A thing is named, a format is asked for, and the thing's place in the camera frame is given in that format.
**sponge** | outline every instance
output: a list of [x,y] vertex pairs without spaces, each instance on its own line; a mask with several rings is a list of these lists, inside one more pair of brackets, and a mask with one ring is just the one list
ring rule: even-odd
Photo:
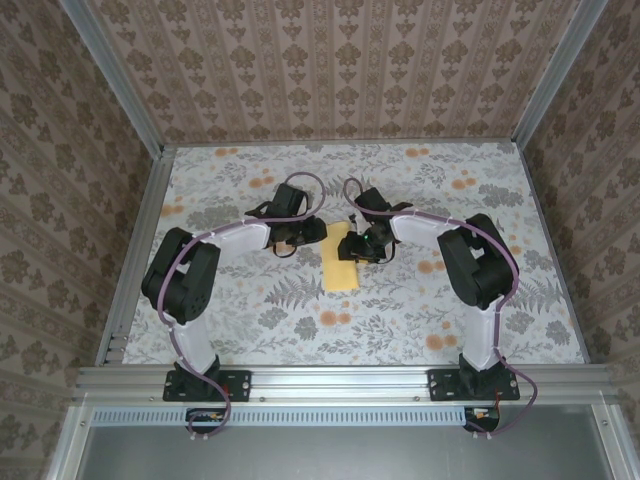
[[338,245],[350,228],[349,222],[332,223],[327,226],[327,238],[320,242],[324,289],[327,292],[354,290],[360,286],[355,260],[338,259]]

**patterned wallpaper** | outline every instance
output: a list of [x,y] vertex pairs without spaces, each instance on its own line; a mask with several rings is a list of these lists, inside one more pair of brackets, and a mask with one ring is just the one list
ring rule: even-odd
[[0,478],[38,478],[150,160],[56,1],[0,1]]
[[594,361],[640,444],[640,1],[610,0],[525,154]]
[[89,0],[165,143],[510,136],[579,0]]

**wallpaper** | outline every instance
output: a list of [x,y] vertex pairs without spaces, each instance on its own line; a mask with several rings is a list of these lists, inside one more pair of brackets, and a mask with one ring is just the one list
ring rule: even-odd
[[55,1],[0,1],[0,478],[38,478],[150,160]]
[[525,154],[592,360],[640,444],[640,1],[611,0]]
[[[489,215],[520,267],[520,288],[505,307],[500,345],[510,361],[582,363],[575,322],[560,286],[520,155],[503,143],[359,143],[177,149],[151,258],[173,227],[203,232],[238,220],[273,198],[296,171],[318,175],[326,223],[355,213],[344,180],[375,186],[392,204],[466,219]],[[304,177],[291,182],[313,195]],[[362,221],[360,232],[369,227]],[[223,364],[438,365],[457,363],[467,306],[451,289],[437,241],[401,243],[384,265],[358,265],[359,288],[327,292],[320,245],[283,246],[231,261],[224,255],[202,314]],[[167,328],[140,296],[124,362],[170,364],[176,353]]]
[[88,0],[164,143],[508,137],[578,0]]

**wall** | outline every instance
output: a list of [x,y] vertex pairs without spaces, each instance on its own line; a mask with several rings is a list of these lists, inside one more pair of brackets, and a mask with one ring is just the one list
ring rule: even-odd
[[0,2],[0,478],[37,478],[93,363],[150,160],[56,1]]
[[525,149],[592,359],[640,444],[640,1],[610,0]]
[[578,0],[89,0],[165,143],[506,137]]

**floral tablecloth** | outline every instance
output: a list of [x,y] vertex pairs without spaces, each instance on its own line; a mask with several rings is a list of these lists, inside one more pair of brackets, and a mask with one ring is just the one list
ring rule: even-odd
[[[391,204],[455,218],[486,213],[521,270],[505,307],[501,348],[515,363],[582,363],[540,217],[510,143],[348,144],[180,148],[151,254],[167,230],[202,232],[241,218],[295,171],[319,175],[327,223],[353,212],[342,182],[355,176]],[[294,184],[318,198],[311,179]],[[465,341],[461,303],[435,249],[401,244],[384,266],[358,266],[360,288],[327,293],[319,245],[291,258],[271,251],[221,264],[204,321],[224,364],[396,365],[457,362]],[[166,328],[140,296],[124,363],[171,363]]]

